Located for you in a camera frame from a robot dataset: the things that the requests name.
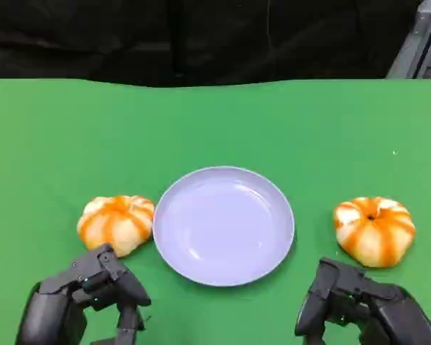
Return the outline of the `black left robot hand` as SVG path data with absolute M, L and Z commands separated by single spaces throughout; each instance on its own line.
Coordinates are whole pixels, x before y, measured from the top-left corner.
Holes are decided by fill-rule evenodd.
M 133 272 L 109 244 L 90 250 L 69 268 L 38 282 L 31 290 L 16 344 L 79 344 L 87 326 L 86 308 L 119 311 L 116 335 L 99 344 L 135 344 L 145 329 L 139 307 L 152 301 Z

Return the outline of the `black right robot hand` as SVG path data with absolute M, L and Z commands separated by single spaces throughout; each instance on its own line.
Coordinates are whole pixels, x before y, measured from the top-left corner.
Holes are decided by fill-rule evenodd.
M 357 325 L 360 344 L 431 344 L 431 320 L 403 287 L 321 258 L 295 324 L 303 344 L 324 344 L 325 324 Z

